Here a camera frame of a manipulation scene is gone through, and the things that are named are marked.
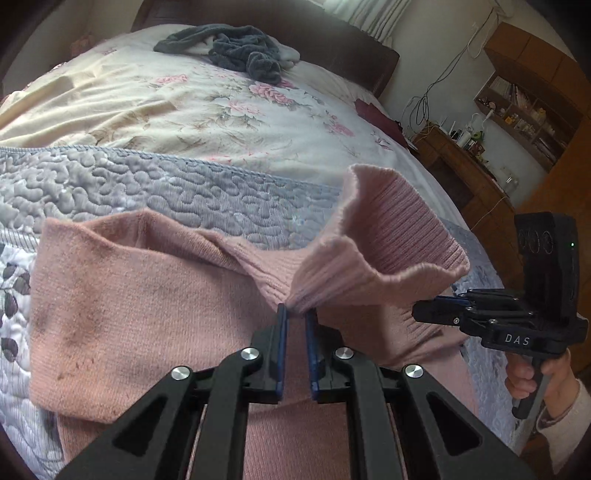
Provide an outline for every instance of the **metal screw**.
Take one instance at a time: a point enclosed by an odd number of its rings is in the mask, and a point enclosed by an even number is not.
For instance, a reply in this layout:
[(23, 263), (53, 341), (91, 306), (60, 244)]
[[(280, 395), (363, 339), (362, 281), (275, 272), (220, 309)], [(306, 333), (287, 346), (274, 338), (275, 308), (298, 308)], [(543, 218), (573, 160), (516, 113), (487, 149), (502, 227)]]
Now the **metal screw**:
[(244, 359), (244, 360), (254, 360), (255, 358), (258, 358), (258, 356), (261, 353), (253, 347), (248, 347), (245, 348), (242, 352), (240, 352), (240, 356)]
[(341, 348), (337, 348), (335, 350), (335, 355), (341, 360), (348, 360), (349, 358), (353, 357), (354, 354), (355, 352), (348, 346), (342, 346)]
[(187, 367), (175, 367), (170, 372), (170, 376), (175, 380), (184, 380), (189, 375), (191, 375), (191, 371)]
[(420, 365), (408, 365), (404, 369), (404, 373), (406, 373), (407, 377), (410, 378), (421, 378), (424, 374), (423, 367)]

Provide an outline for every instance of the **electrical cable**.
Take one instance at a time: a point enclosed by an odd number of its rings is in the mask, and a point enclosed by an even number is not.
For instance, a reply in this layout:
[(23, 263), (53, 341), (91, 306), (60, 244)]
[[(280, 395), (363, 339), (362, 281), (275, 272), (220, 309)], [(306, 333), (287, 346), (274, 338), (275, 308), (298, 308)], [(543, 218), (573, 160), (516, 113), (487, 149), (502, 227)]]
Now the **electrical cable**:
[(413, 133), (417, 134), (418, 132), (414, 129), (413, 127), (413, 116), (414, 116), (414, 124), (417, 127), (420, 127), (423, 122), (428, 122), (429, 121), (429, 92), (431, 91), (431, 89), (433, 87), (435, 87), (435, 85), (437, 85), (438, 83), (443, 82), (444, 80), (446, 80), (454, 71), (454, 69), (456, 68), (457, 64), (459, 63), (459, 61), (462, 59), (463, 55), (465, 54), (465, 52), (469, 51), (469, 46), (471, 44), (471, 42), (474, 40), (474, 38), (480, 33), (480, 31), (482, 30), (482, 28), (484, 28), (484, 26), (486, 25), (486, 23), (489, 21), (490, 17), (492, 16), (492, 14), (494, 13), (495, 9), (491, 8), (490, 13), (488, 14), (488, 16), (486, 17), (486, 20), (484, 20), (484, 23), (478, 28), (478, 30), (476, 30), (476, 32), (474, 33), (474, 35), (471, 36), (470, 40), (468, 41), (468, 43), (466, 44), (466, 46), (461, 50), (460, 53), (458, 53), (455, 57), (453, 57), (452, 61), (449, 63), (449, 65), (447, 65), (447, 67), (443, 70), (443, 72), (441, 73), (441, 75), (437, 78), (437, 80), (435, 80), (433, 83), (431, 83), (428, 87), (427, 90), (425, 91), (425, 93), (423, 93), (422, 96), (413, 96), (409, 102), (407, 103), (406, 107), (404, 108), (402, 115), (400, 117), (400, 120), (403, 120), (404, 114), (406, 113), (406, 110), (408, 109), (408, 107), (412, 104), (413, 100), (418, 99), (418, 102), (416, 103), (416, 105), (413, 107), (413, 109), (410, 112), (409, 115), (409, 119), (408, 119), (408, 126), (411, 128), (411, 130), (413, 131)]
[(481, 219), (480, 219), (480, 220), (478, 220), (478, 221), (477, 221), (477, 222), (474, 224), (474, 226), (473, 226), (472, 228), (470, 228), (470, 231), (473, 231), (473, 230), (474, 230), (474, 229), (475, 229), (475, 228), (478, 226), (478, 224), (479, 224), (479, 223), (480, 223), (480, 222), (481, 222), (481, 221), (484, 219), (484, 217), (485, 217), (486, 215), (489, 215), (489, 214), (491, 214), (491, 213), (492, 213), (492, 211), (493, 211), (493, 210), (496, 208), (496, 206), (497, 206), (497, 205), (499, 205), (499, 204), (500, 204), (500, 203), (501, 203), (501, 202), (502, 202), (504, 199), (507, 199), (507, 200), (509, 200), (509, 197), (507, 197), (507, 196), (505, 196), (505, 197), (501, 197), (501, 199), (500, 199), (498, 202), (496, 202), (496, 203), (495, 203), (495, 206), (494, 206), (493, 208), (491, 208), (491, 209), (490, 209), (490, 210), (489, 210), (487, 213), (485, 213), (484, 215), (482, 215)]
[(495, 28), (499, 26), (499, 14), (496, 14), (496, 25), (491, 25), (491, 27), (488, 29), (488, 32), (486, 32), (486, 35), (484, 37), (484, 40), (482, 40), (482, 43), (480, 44), (480, 49), (478, 50), (478, 53), (476, 55), (472, 55), (472, 52), (470, 51), (470, 43), (472, 43), (472, 41), (474, 40), (474, 38), (471, 38), (470, 41), (468, 42), (468, 55), (470, 55), (470, 58), (471, 59), (476, 60), (480, 56), (480, 54), (482, 53), (482, 49), (484, 48), (484, 45), (486, 44), (486, 42), (488, 40), (488, 36), (492, 32), (493, 26)]

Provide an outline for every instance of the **wooden desk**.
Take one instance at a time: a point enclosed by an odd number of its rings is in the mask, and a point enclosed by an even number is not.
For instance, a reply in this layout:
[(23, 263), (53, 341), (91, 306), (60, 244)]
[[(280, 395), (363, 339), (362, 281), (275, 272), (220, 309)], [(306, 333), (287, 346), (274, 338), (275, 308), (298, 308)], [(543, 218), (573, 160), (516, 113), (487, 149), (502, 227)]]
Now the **wooden desk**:
[(506, 288), (523, 288), (515, 209), (483, 165), (438, 127), (425, 127), (413, 143), (419, 161), (441, 184), (484, 247)]

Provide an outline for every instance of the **white curtain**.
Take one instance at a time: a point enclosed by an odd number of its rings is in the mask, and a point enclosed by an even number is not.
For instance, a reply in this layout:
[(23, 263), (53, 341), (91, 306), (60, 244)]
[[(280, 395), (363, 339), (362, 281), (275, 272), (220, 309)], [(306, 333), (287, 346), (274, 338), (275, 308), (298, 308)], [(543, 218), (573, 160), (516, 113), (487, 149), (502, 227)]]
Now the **white curtain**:
[(389, 45), (394, 25), (411, 0), (325, 0), (324, 9)]

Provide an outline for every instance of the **floral bedspread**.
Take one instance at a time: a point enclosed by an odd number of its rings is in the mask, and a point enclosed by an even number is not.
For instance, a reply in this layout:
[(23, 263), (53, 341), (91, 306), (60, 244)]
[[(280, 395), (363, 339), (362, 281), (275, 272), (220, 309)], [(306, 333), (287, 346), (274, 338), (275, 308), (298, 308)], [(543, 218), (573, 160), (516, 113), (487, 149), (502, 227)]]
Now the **floral bedspread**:
[(289, 72), (271, 86), (204, 57), (152, 50), (180, 29), (159, 25), (116, 37), (9, 95), (0, 108), (0, 145), (120, 147), (332, 186), (350, 165), (373, 164), (398, 170), (440, 217), (465, 225), (408, 150), (352, 105)]

